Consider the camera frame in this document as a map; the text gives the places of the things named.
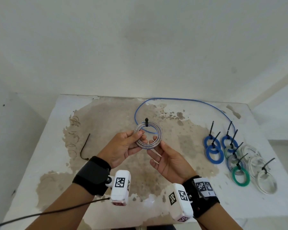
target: table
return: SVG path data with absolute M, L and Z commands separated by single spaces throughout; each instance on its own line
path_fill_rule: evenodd
M 5 221 L 23 215 L 38 213 L 47 208 L 72 182 L 74 175 L 85 164 L 82 156 L 96 155 L 120 131 L 134 129 L 134 112 L 145 99 L 97 96 L 60 95 L 48 123 L 28 164 L 24 177 L 12 201 Z M 214 120 L 213 134 L 219 131 L 221 139 L 229 121 L 218 110 L 199 102 L 181 100 L 150 100 L 138 111 L 138 122 L 146 117 L 160 124 L 163 139 L 182 153 L 201 176 L 208 177 L 221 205 L 236 220 L 288 215 L 288 174 L 267 139 L 261 133 L 246 104 L 210 103 L 233 121 L 238 143 L 256 147 L 268 161 L 277 180 L 278 191 L 265 195 L 250 183 L 237 186 L 230 177 L 225 161 L 210 163 L 204 155 L 203 139 L 209 134 Z M 126 207 L 109 201 L 90 205 L 79 229 L 108 229 L 155 224 L 172 224 L 165 196 L 169 182 L 149 164 L 145 150 L 129 157 L 113 169 L 131 172 L 129 203 Z M 24 229 L 34 218 L 21 220 L 2 229 Z

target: floor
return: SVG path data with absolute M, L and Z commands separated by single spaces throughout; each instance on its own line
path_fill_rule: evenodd
M 281 160 L 283 166 L 288 172 L 288 141 L 270 141 L 273 150 Z M 242 220 L 238 222 L 244 230 L 288 230 L 288 216 L 286 217 L 265 217 Z M 200 230 L 197 223 L 176 224 L 177 230 Z

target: qr code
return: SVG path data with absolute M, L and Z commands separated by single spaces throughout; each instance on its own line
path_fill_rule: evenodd
M 199 191 L 206 191 L 205 184 L 203 182 L 196 182 L 195 183 L 196 187 L 199 189 Z
M 179 192 L 179 196 L 180 196 L 181 200 L 188 201 L 187 195 L 184 191 L 179 190 L 178 192 Z
M 213 189 L 210 185 L 210 182 L 205 182 L 205 185 L 206 185 L 207 190 L 213 191 Z
M 177 220 L 177 221 L 180 221 L 180 222 L 185 222 L 185 221 L 187 221 L 189 219 L 189 217 L 185 217 L 185 216 L 183 216 L 183 217 L 181 217 L 179 220 Z
M 174 194 L 174 192 L 173 192 L 173 193 L 171 193 L 171 194 L 169 195 L 169 202 L 171 203 L 171 206 L 172 206 L 176 201 L 177 201 L 177 200 L 176 200 L 175 194 Z
M 124 187 L 125 178 L 116 178 L 115 187 Z

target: black cable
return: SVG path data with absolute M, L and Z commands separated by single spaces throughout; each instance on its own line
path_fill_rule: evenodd
M 69 210 L 77 208 L 77 207 L 82 207 L 84 205 L 88 205 L 88 204 L 91 204 L 91 203 L 95 203 L 95 202 L 103 201 L 103 200 L 108 200 L 108 199 L 110 199 L 110 198 L 101 198 L 101 199 L 97 199 L 97 200 L 94 200 L 94 201 L 90 201 L 90 202 L 86 202 L 86 203 L 83 203 L 83 204 L 79 204 L 79 205 L 76 205 L 76 206 L 73 206 L 73 207 L 60 209 L 60 210 L 48 211 L 48 212 L 42 212 L 42 213 L 32 214 L 32 215 L 28 215 L 28 216 L 23 216 L 23 217 L 20 217 L 20 218 L 17 218 L 17 219 L 13 219 L 13 220 L 9 220 L 9 221 L 3 222 L 3 223 L 0 224 L 0 227 L 3 226 L 3 225 L 6 225 L 6 224 L 13 223 L 13 222 L 18 221 L 18 220 L 23 220 L 23 219 L 34 217 L 34 216 L 42 216 L 42 215 L 53 214 L 53 213 L 58 213 L 58 212 L 63 212 L 63 211 L 69 211 Z
M 82 151 L 83 151 L 83 149 L 84 149 L 84 147 L 85 147 L 85 145 L 86 145 L 86 142 L 88 141 L 88 138 L 89 138 L 89 137 L 90 137 L 90 133 L 88 134 L 87 140 L 85 141 L 85 143 L 84 143 L 84 145 L 83 145 L 83 147 L 82 147 L 82 149 L 81 149 L 81 151 L 80 151 L 80 157 L 81 157 L 82 159 L 86 160 L 86 161 L 88 161 L 89 159 L 82 157 Z

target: peeling table surface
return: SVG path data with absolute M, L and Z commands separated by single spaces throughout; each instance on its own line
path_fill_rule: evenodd
M 96 155 L 120 131 L 134 129 L 134 112 L 145 101 L 140 98 L 60 95 L 37 144 L 11 207 L 4 221 L 46 209 L 71 184 L 77 171 L 86 163 L 83 158 Z M 251 182 L 239 187 L 231 179 L 225 161 L 210 163 L 204 155 L 203 139 L 214 120 L 213 135 L 226 135 L 228 119 L 218 110 L 199 102 L 150 100 L 138 111 L 137 121 L 158 123 L 163 140 L 179 151 L 202 177 L 208 177 L 221 205 L 234 219 L 288 215 L 288 174 L 277 158 L 246 104 L 212 103 L 239 129 L 236 140 L 257 148 L 268 161 L 278 191 L 265 195 Z M 234 135 L 233 128 L 229 134 Z M 145 150 L 128 157 L 111 170 L 129 170 L 131 185 L 126 207 L 109 201 L 93 203 L 78 229 L 109 229 L 132 226 L 173 224 L 166 202 L 165 180 L 149 164 Z M 104 197 L 110 196 L 108 189 Z M 34 218 L 21 220 L 1 229 L 24 229 Z

